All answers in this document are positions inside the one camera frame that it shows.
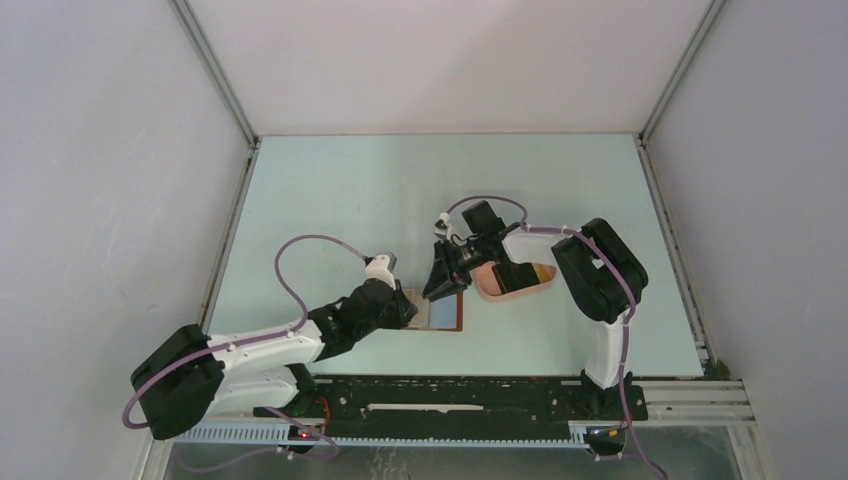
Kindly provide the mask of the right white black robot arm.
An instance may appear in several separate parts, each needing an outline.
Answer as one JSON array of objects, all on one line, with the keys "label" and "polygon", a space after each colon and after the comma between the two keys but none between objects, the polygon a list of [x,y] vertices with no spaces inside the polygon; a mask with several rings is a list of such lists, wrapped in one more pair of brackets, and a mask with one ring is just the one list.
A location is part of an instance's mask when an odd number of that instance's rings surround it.
[{"label": "right white black robot arm", "polygon": [[422,296],[437,301],[471,286],[505,300],[561,277],[574,303],[592,323],[593,343],[581,372],[585,411],[606,418],[622,403],[630,369],[630,324],[649,277],[646,269],[602,218],[578,229],[533,227],[525,218],[506,223],[491,195],[456,202],[469,234],[451,222],[453,207],[434,224],[434,260]]}]

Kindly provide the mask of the brown leather card holder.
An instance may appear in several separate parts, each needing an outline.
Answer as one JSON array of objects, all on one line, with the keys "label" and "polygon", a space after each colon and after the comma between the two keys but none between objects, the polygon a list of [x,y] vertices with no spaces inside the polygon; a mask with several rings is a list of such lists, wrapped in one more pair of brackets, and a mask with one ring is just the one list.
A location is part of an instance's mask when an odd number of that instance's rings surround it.
[{"label": "brown leather card holder", "polygon": [[418,309],[405,330],[461,332],[463,330],[463,295],[461,293],[430,302],[419,289],[405,288],[404,294]]}]

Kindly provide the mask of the pink oval tray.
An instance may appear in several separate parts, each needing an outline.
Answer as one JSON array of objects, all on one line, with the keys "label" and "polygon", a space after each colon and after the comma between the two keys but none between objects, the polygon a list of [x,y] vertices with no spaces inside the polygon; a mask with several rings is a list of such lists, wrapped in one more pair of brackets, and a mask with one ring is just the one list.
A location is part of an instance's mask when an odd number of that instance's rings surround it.
[{"label": "pink oval tray", "polygon": [[532,294],[535,294],[535,293],[539,293],[539,292],[547,289],[548,287],[550,287],[553,284],[553,281],[558,276],[558,270],[557,270],[556,277],[552,281],[550,281],[546,284],[539,284],[539,285],[536,285],[536,286],[533,286],[533,287],[530,287],[530,288],[526,288],[526,289],[523,289],[523,290],[519,290],[519,291],[516,291],[516,292],[509,293],[509,294],[501,294],[499,292],[498,286],[496,284],[496,281],[495,281],[495,278],[494,278],[494,275],[493,275],[493,272],[492,272],[492,266],[495,263],[496,262],[487,262],[486,264],[475,269],[472,272],[472,278],[474,280],[475,288],[477,289],[477,291],[479,292],[481,297],[484,300],[489,301],[489,302],[506,302],[506,301],[518,299],[520,297],[525,297],[525,296],[529,296],[529,295],[532,295]]}]

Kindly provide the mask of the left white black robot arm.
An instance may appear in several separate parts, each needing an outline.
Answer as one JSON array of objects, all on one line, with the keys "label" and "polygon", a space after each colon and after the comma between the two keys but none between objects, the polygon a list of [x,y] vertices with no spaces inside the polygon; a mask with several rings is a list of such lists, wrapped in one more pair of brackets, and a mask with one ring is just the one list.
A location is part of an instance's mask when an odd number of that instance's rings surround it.
[{"label": "left white black robot arm", "polygon": [[167,440],[225,413],[273,407],[304,416],[316,403],[309,365],[351,351],[377,330],[402,330],[417,312],[400,284],[370,279],[304,322],[232,335],[185,325],[130,376],[141,425]]}]

